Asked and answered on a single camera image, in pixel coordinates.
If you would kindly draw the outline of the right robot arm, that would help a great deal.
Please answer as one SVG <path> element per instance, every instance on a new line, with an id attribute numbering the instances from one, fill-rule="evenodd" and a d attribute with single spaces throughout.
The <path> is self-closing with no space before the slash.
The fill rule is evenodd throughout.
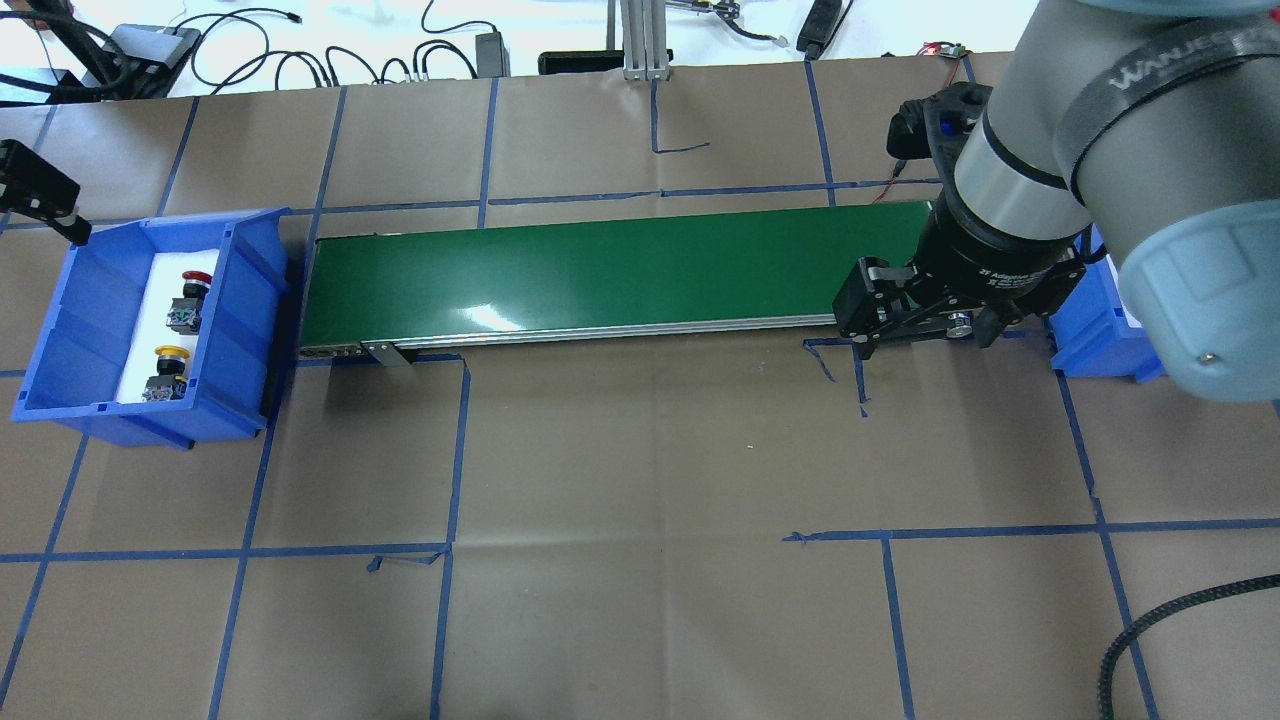
<path id="1" fill-rule="evenodd" d="M 886 147 L 941 181 L 901 266 L 835 296 L 863 357 L 946 332 L 988 347 L 1056 313 L 1093 251 L 1188 393 L 1277 398 L 1277 4 L 1041 1 L 995 86 L 904 102 Z"/>

